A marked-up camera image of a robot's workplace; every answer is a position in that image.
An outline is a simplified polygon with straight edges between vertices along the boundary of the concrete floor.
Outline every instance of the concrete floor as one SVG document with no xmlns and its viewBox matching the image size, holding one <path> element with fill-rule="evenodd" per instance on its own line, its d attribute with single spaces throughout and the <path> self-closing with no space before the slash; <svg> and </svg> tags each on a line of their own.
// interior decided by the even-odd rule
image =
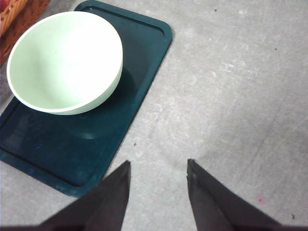
<svg viewBox="0 0 308 231">
<path fill-rule="evenodd" d="M 43 17 L 80 2 L 51 0 Z M 109 169 L 132 164 L 122 230 L 196 230 L 188 158 L 279 222 L 308 225 L 308 1 L 104 2 L 174 33 Z M 39 224 L 74 200 L 1 163 L 2 225 Z"/>
</svg>

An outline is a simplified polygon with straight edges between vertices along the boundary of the wicker basket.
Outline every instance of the wicker basket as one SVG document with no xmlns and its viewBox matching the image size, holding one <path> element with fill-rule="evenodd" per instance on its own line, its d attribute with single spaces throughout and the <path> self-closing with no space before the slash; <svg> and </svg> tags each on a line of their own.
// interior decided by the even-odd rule
<svg viewBox="0 0 308 231">
<path fill-rule="evenodd" d="M 50 0 L 11 0 L 1 13 L 0 65 L 9 56 L 19 37 L 44 12 Z"/>
<path fill-rule="evenodd" d="M 11 0 L 10 4 L 6 9 L 1 12 L 1 30 L 0 35 L 2 36 L 7 28 L 11 25 L 12 21 L 20 13 L 20 11 L 25 7 L 28 0 Z"/>
</svg>

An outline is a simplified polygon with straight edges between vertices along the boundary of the pink stain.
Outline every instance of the pink stain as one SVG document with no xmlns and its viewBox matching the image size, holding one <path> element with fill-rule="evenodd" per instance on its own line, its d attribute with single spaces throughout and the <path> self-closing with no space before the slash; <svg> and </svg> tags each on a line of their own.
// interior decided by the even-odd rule
<svg viewBox="0 0 308 231">
<path fill-rule="evenodd" d="M 257 197 L 256 197 L 256 199 L 257 199 L 257 202 L 258 202 L 260 205 L 264 205 L 264 204 L 265 204 L 265 197 L 264 197 L 264 196 L 258 194 Z"/>
</svg>

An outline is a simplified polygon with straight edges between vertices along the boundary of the light green bowl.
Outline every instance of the light green bowl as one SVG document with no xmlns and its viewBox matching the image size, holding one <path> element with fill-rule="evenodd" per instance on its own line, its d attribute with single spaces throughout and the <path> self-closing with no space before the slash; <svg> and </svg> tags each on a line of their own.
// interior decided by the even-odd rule
<svg viewBox="0 0 308 231">
<path fill-rule="evenodd" d="M 38 111 L 74 115 L 104 102 L 121 76 L 123 50 L 114 27 L 85 12 L 55 14 L 16 42 L 7 78 L 20 102 Z"/>
</svg>

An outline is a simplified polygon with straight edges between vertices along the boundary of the plastic tray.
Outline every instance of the plastic tray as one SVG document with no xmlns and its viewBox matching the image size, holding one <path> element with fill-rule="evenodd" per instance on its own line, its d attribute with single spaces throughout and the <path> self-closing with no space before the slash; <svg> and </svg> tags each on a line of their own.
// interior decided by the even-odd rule
<svg viewBox="0 0 308 231">
<path fill-rule="evenodd" d="M 0 159 L 67 195 L 81 196 L 105 174 L 165 56 L 172 31 L 162 21 L 95 0 L 75 11 L 97 14 L 118 31 L 123 45 L 119 85 L 99 107 L 72 116 L 41 113 L 13 98 L 0 117 Z"/>
</svg>

